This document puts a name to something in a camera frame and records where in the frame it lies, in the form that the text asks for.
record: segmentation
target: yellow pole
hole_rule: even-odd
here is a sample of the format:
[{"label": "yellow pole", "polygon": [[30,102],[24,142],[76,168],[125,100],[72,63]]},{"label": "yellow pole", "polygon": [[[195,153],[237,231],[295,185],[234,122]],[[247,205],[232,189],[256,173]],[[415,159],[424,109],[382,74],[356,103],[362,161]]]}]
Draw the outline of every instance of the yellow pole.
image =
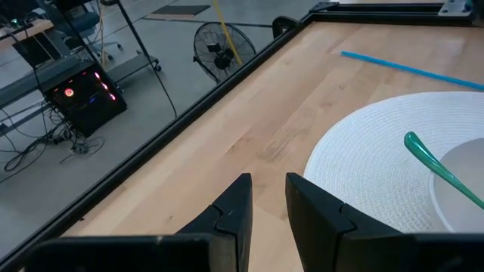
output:
[{"label": "yellow pole", "polygon": [[230,46],[230,49],[232,52],[234,52],[235,60],[237,60],[237,63],[239,65],[242,65],[242,60],[239,57],[239,54],[237,53],[237,50],[235,50],[234,43],[232,42],[232,39],[230,35],[228,34],[227,26],[225,25],[224,17],[222,16],[222,12],[220,11],[219,7],[219,1],[218,0],[213,0],[213,6],[215,7],[215,10],[217,11],[217,15],[219,16],[220,23],[222,25],[222,30],[224,31],[225,37],[227,37],[227,42],[228,45]]}]

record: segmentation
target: black metal frame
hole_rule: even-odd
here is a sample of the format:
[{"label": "black metal frame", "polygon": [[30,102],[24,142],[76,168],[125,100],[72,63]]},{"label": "black metal frame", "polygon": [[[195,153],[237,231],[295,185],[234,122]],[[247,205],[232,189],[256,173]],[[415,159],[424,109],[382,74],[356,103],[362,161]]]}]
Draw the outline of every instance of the black metal frame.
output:
[{"label": "black metal frame", "polygon": [[[91,57],[92,61],[99,63],[99,61],[96,58],[92,49],[84,42],[84,39],[81,37],[81,34],[72,25],[70,18],[66,14],[67,11],[69,11],[71,8],[74,8],[76,6],[81,5],[81,6],[84,7],[84,1],[85,0],[74,0],[74,1],[54,0],[54,3],[57,6],[57,9],[59,9],[59,11],[62,13],[62,16],[64,17],[64,19],[67,22],[67,24],[69,25],[69,27],[73,30],[73,32],[74,32],[76,38],[79,40],[81,46],[84,48],[84,50],[86,50],[88,52],[89,57]],[[111,77],[111,80],[113,80],[117,84],[119,81],[125,79],[126,77],[132,75],[133,73],[136,73],[139,70],[145,68],[146,66],[151,66],[151,65],[154,65],[154,67],[158,67],[158,68],[155,68],[158,72],[161,71],[160,61],[158,59],[156,59],[155,57],[151,56],[148,53],[146,47],[144,46],[143,41],[141,40],[141,37],[138,34],[138,31],[136,31],[136,28],[133,26],[133,22],[129,18],[129,15],[126,12],[126,10],[125,10],[123,4],[121,3],[121,1],[120,0],[100,0],[100,3],[104,6],[112,6],[112,5],[118,6],[119,10],[121,11],[121,14],[123,15],[125,21],[128,24],[129,29],[133,33],[133,35],[136,39],[136,42],[138,43],[139,47],[141,48],[141,51],[138,53],[138,55],[142,54],[144,56],[143,57],[144,61],[142,62],[141,65],[138,63],[138,61],[129,63],[129,66],[134,65],[134,63],[136,63],[136,68],[130,69],[130,72],[126,73],[124,76],[119,76],[118,73],[115,73],[115,75],[113,75],[113,70],[115,70],[116,68],[120,68],[121,66],[123,66],[124,64],[127,64],[130,61],[138,60],[139,56],[133,57],[131,60],[128,60],[125,63],[121,63],[117,67],[113,68],[111,71],[108,71],[107,74]]]},{"label": "black metal frame", "polygon": [[222,99],[237,84],[248,77],[267,59],[287,44],[310,23],[318,21],[346,23],[383,23],[425,26],[472,26],[472,17],[439,17],[442,4],[357,4],[339,5],[322,3],[314,6],[298,24],[290,22],[285,31],[276,32],[276,38],[265,46],[250,62],[218,84],[176,120],[152,137],[123,163],[107,174],[87,192],[52,218],[9,255],[0,260],[0,270],[13,270],[22,266],[29,248],[43,240],[60,236],[104,197],[136,172],[151,157],[181,134],[192,122]]}]

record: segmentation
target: wooden table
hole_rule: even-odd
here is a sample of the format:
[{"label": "wooden table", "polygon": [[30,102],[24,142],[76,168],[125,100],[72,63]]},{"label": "wooden table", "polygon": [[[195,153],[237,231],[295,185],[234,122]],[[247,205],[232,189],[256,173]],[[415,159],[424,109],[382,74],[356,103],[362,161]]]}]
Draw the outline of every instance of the wooden table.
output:
[{"label": "wooden table", "polygon": [[318,140],[370,103],[450,85],[340,56],[368,54],[484,83],[484,31],[313,23],[248,76],[65,235],[174,233],[240,173],[253,177],[250,271],[302,271],[284,198]]},{"label": "wooden table", "polygon": [[[50,20],[43,20],[43,19],[34,20],[32,22],[32,24],[33,24],[33,26],[30,27],[29,29],[27,29],[27,33],[28,33],[29,37],[32,37],[32,36],[39,34],[41,32],[45,32],[46,30],[54,27],[54,25],[52,24],[52,22]],[[4,35],[7,35],[7,30],[5,28],[1,28],[0,29],[0,36],[4,36]],[[19,41],[23,41],[24,39],[26,39],[25,32],[22,31],[22,32],[15,34],[15,38],[17,38]],[[3,51],[5,49],[11,47],[14,44],[15,44],[15,40],[11,37],[6,38],[6,39],[2,39],[0,41],[0,51]]]}]

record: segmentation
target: fan grille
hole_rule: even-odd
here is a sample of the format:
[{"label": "fan grille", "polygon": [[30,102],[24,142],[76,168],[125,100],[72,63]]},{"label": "fan grille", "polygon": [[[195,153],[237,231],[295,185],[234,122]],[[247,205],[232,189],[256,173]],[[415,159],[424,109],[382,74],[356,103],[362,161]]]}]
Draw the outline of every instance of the fan grille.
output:
[{"label": "fan grille", "polygon": [[[234,43],[235,50],[237,51],[242,64],[252,59],[256,54],[256,49],[250,40],[235,26],[226,24],[228,34],[230,35],[232,42]],[[237,63],[237,59],[232,57],[230,63],[224,69],[219,69],[215,65],[215,59],[220,55],[220,52],[210,52],[209,45],[219,44],[221,51],[230,50],[227,37],[225,36],[221,23],[205,23],[202,25],[195,34],[194,50],[195,57],[208,69],[213,75],[207,73],[212,79],[223,81],[227,79],[232,73],[240,68]]]}]

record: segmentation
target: monitor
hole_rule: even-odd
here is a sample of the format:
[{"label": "monitor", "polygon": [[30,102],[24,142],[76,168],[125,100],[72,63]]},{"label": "monitor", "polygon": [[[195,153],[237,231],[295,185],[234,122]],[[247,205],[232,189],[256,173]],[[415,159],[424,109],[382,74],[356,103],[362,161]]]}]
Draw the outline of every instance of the monitor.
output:
[{"label": "monitor", "polygon": [[20,22],[36,8],[39,8],[36,0],[0,0],[0,18],[10,23],[14,20]]}]

